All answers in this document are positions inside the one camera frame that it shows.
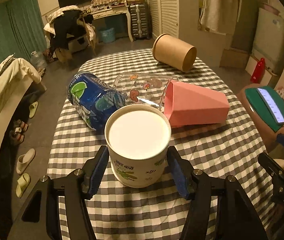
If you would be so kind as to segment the white printed paper cup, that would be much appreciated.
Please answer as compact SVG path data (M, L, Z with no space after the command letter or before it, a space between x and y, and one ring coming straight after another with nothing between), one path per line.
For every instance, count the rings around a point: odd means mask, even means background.
M113 174L123 185L143 188L163 174L171 126L159 110L128 105L115 111L105 125Z

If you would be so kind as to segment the pink faceted cup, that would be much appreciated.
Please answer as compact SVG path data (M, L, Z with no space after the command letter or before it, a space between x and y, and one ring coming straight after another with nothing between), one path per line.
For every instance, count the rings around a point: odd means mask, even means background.
M181 81L171 81L167 86L164 115L172 127L221 124L229 110L222 92Z

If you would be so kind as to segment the clear printed glass cup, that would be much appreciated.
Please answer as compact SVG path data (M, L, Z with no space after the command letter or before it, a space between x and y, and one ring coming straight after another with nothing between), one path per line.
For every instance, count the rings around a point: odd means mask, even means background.
M113 88L125 97L126 105L143 104L162 112L167 87L173 81L179 81L179 78L152 73L124 73L115 78Z

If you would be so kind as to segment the green slipper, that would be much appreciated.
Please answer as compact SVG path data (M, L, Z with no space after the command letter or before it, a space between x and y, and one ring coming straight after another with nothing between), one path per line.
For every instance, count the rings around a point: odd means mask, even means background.
M21 177L17 180L17 188L15 192L18 198L22 197L28 185L30 184L30 181L31 178L28 173L22 174Z

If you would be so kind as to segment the white slipper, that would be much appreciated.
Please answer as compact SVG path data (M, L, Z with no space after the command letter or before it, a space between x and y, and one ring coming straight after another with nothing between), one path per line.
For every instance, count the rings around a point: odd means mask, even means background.
M31 163L31 161L35 157L35 149L31 148L28 150L25 154L22 154L17 159L17 166L16 166L16 172L18 175L22 175L28 165Z

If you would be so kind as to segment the red white sneaker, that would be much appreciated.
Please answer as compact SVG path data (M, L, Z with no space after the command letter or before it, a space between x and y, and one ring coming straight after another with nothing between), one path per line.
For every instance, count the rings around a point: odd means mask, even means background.
M28 130L28 124L22 120L13 122L13 129L9 132L10 142L13 146L20 145L24 141L24 133Z

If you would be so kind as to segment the pale slipper under bed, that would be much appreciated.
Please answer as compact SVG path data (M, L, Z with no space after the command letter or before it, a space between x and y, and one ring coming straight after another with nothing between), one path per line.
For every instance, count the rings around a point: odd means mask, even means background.
M38 108L38 102L37 101L35 101L34 103L29 105L29 111L30 111L29 118L30 119L35 116L37 108Z

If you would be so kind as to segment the blue soda can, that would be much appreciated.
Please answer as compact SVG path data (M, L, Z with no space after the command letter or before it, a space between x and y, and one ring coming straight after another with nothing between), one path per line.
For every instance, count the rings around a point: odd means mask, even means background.
M126 105L123 94L90 72L78 72L67 87L67 99L87 126L102 131L108 118Z

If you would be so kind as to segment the white washing machine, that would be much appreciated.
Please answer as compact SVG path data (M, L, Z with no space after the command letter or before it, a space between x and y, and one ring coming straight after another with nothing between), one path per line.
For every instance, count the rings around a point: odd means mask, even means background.
M252 55L265 59L266 67L280 75L284 69L284 19L263 8L259 9Z

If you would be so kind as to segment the large water jug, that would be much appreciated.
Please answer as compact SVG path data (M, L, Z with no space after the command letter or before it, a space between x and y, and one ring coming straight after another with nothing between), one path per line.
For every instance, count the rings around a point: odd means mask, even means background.
M44 55L38 51L31 52L31 64L37 69L44 69L47 67L47 62Z

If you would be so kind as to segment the pink basin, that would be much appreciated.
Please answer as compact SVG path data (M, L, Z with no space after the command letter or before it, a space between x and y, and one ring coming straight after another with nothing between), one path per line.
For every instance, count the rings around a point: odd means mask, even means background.
M273 6L271 6L267 3L262 3L262 8L264 10L267 10L267 11L273 13L274 15L278 16L280 14L280 11L278 9L274 8Z

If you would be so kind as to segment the blue laundry basket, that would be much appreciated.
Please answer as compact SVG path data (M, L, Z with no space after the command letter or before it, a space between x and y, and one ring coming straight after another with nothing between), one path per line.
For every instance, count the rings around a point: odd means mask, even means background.
M103 43L112 43L116 40L114 28L101 28L99 34Z

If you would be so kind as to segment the hanging white towel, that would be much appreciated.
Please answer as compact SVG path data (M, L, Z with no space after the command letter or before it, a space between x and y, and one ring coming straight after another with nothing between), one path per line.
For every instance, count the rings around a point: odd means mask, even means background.
M203 0L199 27L222 35L233 35L237 23L238 0Z

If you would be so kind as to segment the dark hard suitcase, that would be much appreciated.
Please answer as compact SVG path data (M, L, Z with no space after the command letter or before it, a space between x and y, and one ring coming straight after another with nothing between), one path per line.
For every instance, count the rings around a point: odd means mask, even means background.
M149 9L146 3L131 4L131 34L133 39L150 38Z

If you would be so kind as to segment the white desk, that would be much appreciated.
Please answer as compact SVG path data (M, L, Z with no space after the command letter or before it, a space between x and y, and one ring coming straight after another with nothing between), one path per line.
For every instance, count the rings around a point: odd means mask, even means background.
M94 10L92 6L87 7L86 9L90 14L92 14L93 19L97 20L100 18L111 17L115 15L125 15L127 19L127 31L128 36L131 42L134 41L132 32L131 32L131 14L129 6L122 4L121 6L109 6L108 9Z

